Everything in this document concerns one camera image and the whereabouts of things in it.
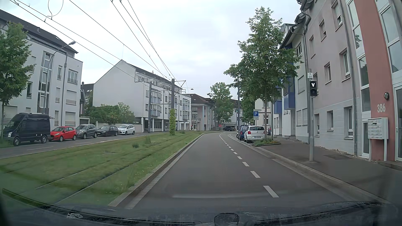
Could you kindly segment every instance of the white car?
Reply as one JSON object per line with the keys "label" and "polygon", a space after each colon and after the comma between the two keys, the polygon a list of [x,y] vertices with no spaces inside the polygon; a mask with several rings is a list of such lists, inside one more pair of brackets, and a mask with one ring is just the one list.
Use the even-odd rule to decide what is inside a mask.
{"label": "white car", "polygon": [[246,143],[251,143],[255,140],[264,139],[265,129],[262,126],[251,125],[248,130],[244,133],[244,141]]}
{"label": "white car", "polygon": [[123,124],[121,126],[119,126],[119,134],[135,134],[135,127],[133,124]]}

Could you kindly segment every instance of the overcast sky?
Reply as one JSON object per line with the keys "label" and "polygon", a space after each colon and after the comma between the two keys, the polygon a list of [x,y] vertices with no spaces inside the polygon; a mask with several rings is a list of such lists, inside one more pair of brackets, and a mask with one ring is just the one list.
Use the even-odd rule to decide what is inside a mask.
{"label": "overcast sky", "polygon": [[[123,47],[122,43],[85,15],[71,1],[144,60],[159,68],[160,72],[136,56],[127,47]],[[33,9],[20,4],[41,18],[42,21],[9,0],[0,0],[0,9],[57,35],[66,43],[74,40],[113,65],[123,59],[147,71],[153,71],[159,76],[163,74],[170,80],[169,74],[155,51],[123,8],[122,4],[139,25],[128,0],[122,0],[122,3],[120,3],[120,0],[114,0],[113,3],[110,0],[71,1],[64,0],[62,7],[63,0],[50,0],[49,8],[53,14],[56,14],[62,7],[61,12],[54,16],[53,20],[97,44],[117,58],[50,19],[47,19],[46,22],[59,29],[69,38],[44,23],[45,17],[33,9],[45,15],[51,15],[47,7],[48,0],[22,0],[22,2],[30,4]],[[130,0],[130,3],[151,43],[172,72],[172,76],[176,80],[186,80],[187,83],[183,87],[187,87],[185,89],[188,92],[194,92],[205,97],[210,92],[210,87],[216,82],[231,83],[233,81],[229,76],[224,75],[223,71],[228,69],[230,64],[236,64],[240,61],[241,54],[239,53],[237,41],[243,41],[248,38],[250,30],[245,22],[248,18],[254,16],[256,8],[261,6],[269,7],[274,11],[273,18],[282,18],[283,23],[293,23],[300,8],[296,0]],[[117,7],[145,50],[150,54],[156,66],[136,40],[113,4]],[[75,44],[72,47],[79,52],[76,54],[76,58],[84,62],[82,81],[95,83],[113,65],[79,44]],[[237,90],[232,89],[231,92],[233,98],[236,98]]]}

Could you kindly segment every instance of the asphalt road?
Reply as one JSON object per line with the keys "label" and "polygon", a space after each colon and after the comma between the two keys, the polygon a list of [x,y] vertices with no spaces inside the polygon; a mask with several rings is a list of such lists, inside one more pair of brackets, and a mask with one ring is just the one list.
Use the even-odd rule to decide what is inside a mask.
{"label": "asphalt road", "polygon": [[45,144],[42,144],[40,141],[35,141],[35,143],[33,143],[33,144],[31,144],[30,142],[23,142],[18,147],[0,148],[0,159],[20,156],[20,155],[26,155],[26,154],[33,154],[33,153],[38,153],[38,152],[52,151],[52,150],[57,150],[57,149],[61,149],[61,148],[70,148],[70,147],[77,147],[77,146],[82,146],[82,145],[87,145],[87,144],[95,144],[95,143],[99,143],[102,141],[108,141],[108,140],[128,139],[128,138],[132,138],[132,137],[139,137],[139,136],[145,136],[145,135],[148,135],[148,133],[139,133],[139,134],[135,134],[135,135],[126,135],[126,136],[125,135],[109,136],[109,137],[98,136],[97,138],[88,137],[85,140],[77,138],[76,140],[64,140],[63,142],[57,142],[57,141],[49,142],[48,141]]}
{"label": "asphalt road", "polygon": [[342,197],[231,139],[233,132],[203,135],[133,208],[304,208],[345,201]]}

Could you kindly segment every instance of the blue car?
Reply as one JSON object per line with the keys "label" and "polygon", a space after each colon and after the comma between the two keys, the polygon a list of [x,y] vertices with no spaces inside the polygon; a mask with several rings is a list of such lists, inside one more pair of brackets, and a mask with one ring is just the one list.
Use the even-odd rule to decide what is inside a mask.
{"label": "blue car", "polygon": [[239,140],[244,140],[244,133],[247,131],[248,129],[248,125],[246,126],[242,126],[239,130],[239,132],[237,133],[237,138]]}

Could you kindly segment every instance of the sidewalk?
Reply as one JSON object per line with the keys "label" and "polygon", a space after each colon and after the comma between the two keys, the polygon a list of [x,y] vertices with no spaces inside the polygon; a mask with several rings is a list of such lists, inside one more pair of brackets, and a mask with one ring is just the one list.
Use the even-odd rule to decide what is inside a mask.
{"label": "sidewalk", "polygon": [[278,140],[280,145],[262,148],[402,206],[402,171],[319,147],[314,148],[314,162],[310,162],[308,144],[298,140]]}

